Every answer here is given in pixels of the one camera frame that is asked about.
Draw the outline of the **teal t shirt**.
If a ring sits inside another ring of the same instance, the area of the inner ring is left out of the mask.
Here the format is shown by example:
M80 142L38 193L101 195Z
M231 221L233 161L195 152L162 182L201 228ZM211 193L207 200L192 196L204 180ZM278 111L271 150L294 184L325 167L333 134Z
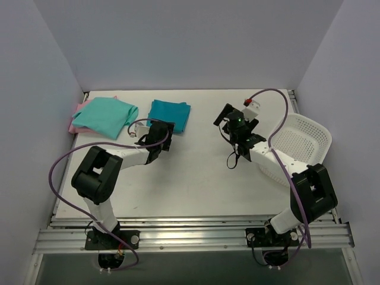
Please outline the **teal t shirt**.
M186 124L191 111L191 106L186 102L173 103L161 100L153 100L148 118L174 123L175 134L181 134L186 128Z

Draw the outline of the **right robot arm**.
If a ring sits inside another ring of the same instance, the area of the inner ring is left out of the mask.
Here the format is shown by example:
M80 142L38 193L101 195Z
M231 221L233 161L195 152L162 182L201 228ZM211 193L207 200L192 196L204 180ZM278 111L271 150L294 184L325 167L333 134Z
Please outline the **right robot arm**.
M257 124L252 108L238 110L230 104L224 106L214 121L237 159L243 157L258 164L290 187L289 207L271 218L263 231L265 241L277 245L286 232L300 225L307 226L335 208L338 199L323 164L307 164L280 151L269 139L253 132Z

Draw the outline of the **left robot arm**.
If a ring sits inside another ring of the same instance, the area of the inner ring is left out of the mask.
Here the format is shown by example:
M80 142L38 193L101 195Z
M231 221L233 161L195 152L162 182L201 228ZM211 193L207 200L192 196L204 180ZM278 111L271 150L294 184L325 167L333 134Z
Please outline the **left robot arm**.
M100 232L98 241L106 249L115 248L120 241L119 222L110 200L119 172L150 164L162 151L169 151L174 127L174 123L154 120L135 147L107 150L92 146L72 177L71 185L87 204L94 228Z

